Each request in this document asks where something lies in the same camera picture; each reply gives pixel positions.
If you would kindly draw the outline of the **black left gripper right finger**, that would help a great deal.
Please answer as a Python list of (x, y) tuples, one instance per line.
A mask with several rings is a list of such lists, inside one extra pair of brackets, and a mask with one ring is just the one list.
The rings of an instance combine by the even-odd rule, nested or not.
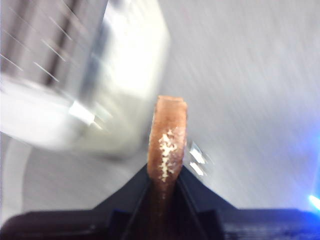
[(186, 167), (181, 199), (204, 240), (318, 240), (320, 217), (294, 208), (240, 209), (206, 187)]

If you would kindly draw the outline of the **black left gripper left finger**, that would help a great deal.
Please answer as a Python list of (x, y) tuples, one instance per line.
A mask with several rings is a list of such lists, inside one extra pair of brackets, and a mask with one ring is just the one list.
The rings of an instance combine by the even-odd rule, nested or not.
[(29, 211), (10, 217), (0, 229), (2, 240), (108, 239), (116, 222), (125, 227), (140, 205), (150, 180), (143, 166), (127, 183), (91, 209)]

